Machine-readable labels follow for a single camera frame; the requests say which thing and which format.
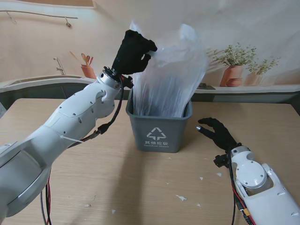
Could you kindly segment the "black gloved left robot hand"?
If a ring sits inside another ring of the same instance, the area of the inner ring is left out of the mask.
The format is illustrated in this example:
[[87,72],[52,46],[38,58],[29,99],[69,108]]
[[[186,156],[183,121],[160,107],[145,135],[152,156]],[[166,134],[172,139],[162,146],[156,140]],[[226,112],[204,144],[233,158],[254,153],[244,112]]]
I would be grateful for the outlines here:
[[140,33],[127,30],[120,48],[112,64],[112,69],[118,75],[131,75],[144,71],[151,55],[157,46],[152,40],[144,38]]

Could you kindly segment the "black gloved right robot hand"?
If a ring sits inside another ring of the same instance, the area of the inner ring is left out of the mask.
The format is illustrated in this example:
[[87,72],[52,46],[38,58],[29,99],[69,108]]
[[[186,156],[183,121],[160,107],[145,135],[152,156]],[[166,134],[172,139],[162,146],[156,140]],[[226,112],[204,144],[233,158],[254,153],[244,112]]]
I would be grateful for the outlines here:
[[202,126],[196,127],[198,132],[211,139],[220,149],[227,152],[238,145],[228,129],[219,120],[214,118],[203,118],[198,120],[198,123],[213,128],[214,131],[210,131]]

